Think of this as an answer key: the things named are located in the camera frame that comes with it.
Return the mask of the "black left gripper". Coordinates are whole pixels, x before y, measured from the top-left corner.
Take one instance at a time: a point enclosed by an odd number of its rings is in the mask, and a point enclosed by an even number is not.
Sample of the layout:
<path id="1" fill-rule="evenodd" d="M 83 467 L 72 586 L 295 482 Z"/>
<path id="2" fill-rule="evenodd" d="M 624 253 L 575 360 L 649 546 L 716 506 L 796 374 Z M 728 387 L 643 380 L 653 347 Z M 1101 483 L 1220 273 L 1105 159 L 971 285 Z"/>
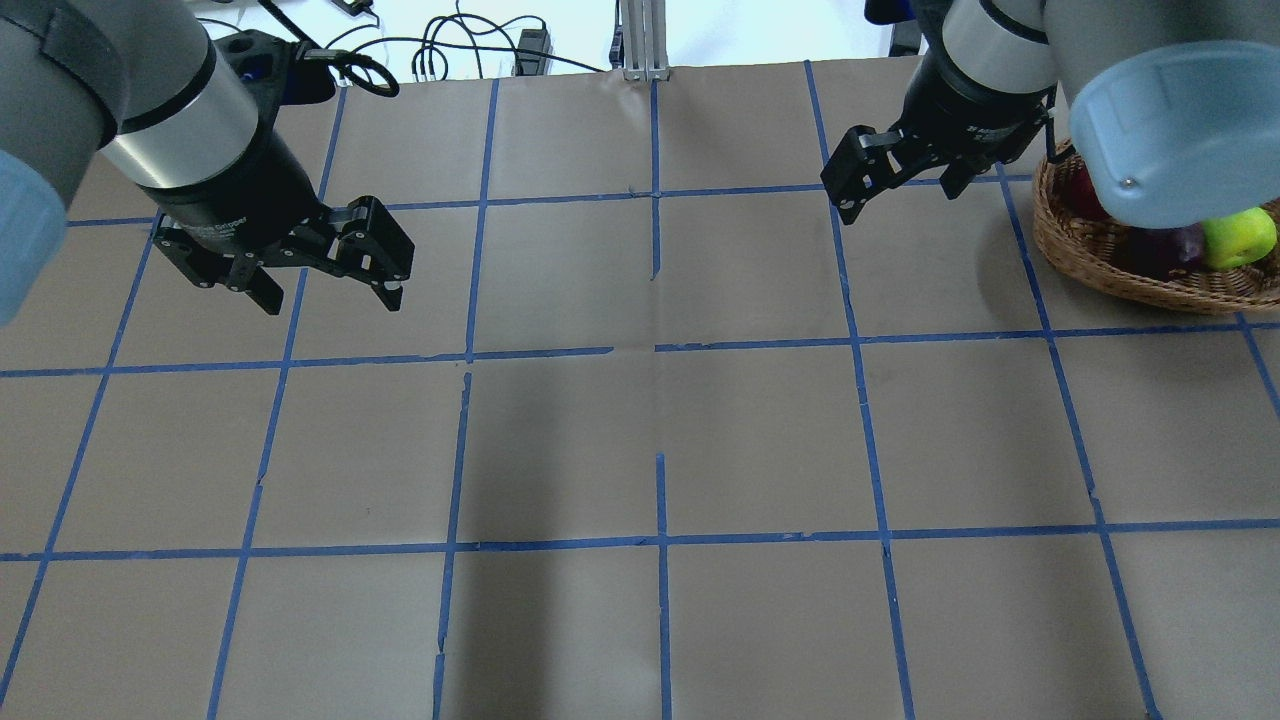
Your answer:
<path id="1" fill-rule="evenodd" d="M 164 215 L 152 245 L 195 287 L 223 286 L 278 316 L 283 288 L 268 269 L 308 266 L 366 284 L 390 313 L 402 307 L 413 241 L 374 196 L 324 205 L 274 129 L 259 129 L 210 179 L 141 190 Z"/>

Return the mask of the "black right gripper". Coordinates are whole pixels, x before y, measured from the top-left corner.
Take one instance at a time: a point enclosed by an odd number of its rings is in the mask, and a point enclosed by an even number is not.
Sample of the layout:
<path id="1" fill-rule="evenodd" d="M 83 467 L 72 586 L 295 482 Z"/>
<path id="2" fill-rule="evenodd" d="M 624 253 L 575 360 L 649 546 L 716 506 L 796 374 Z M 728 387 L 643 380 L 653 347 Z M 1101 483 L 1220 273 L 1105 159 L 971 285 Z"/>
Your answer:
<path id="1" fill-rule="evenodd" d="M 1050 122 L 1053 95 L 1050 88 L 988 88 L 932 46 L 911 77 L 895 129 L 852 126 L 829 154 L 820 172 L 829 204 L 842 225 L 852 225 L 872 199 L 934 168 L 942 170 L 946 199 L 957 199 L 995 164 L 1025 152 Z"/>

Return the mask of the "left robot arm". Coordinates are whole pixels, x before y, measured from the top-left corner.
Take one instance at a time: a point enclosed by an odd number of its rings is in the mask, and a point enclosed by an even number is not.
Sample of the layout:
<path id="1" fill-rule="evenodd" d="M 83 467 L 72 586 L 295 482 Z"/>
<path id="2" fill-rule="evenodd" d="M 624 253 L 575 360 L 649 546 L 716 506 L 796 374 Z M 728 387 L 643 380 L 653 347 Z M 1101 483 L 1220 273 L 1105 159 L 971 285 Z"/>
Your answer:
<path id="1" fill-rule="evenodd" d="M 393 97 L 362 53 L 261 31 L 211 38 L 182 1 L 5 1 L 3 320 L 59 252 L 93 156 L 157 205 L 150 237 L 193 286 L 283 306 L 273 268 L 312 268 L 402 305 L 413 241 L 365 195 L 324 204 L 275 128 L 283 106 L 325 101 L 335 76 Z"/>

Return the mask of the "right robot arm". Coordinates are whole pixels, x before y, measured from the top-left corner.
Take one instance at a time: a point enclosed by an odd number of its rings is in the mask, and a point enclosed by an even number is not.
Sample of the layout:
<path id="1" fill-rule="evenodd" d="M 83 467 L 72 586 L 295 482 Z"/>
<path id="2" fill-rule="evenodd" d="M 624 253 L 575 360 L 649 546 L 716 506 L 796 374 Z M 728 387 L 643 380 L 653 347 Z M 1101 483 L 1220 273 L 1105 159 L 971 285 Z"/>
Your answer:
<path id="1" fill-rule="evenodd" d="M 1050 95 L 1103 209 L 1172 228 L 1279 193 L 1275 1 L 914 1 L 928 49 L 886 131 L 854 126 L 820 181 L 845 224 L 929 169 L 957 197 L 1046 135 Z"/>

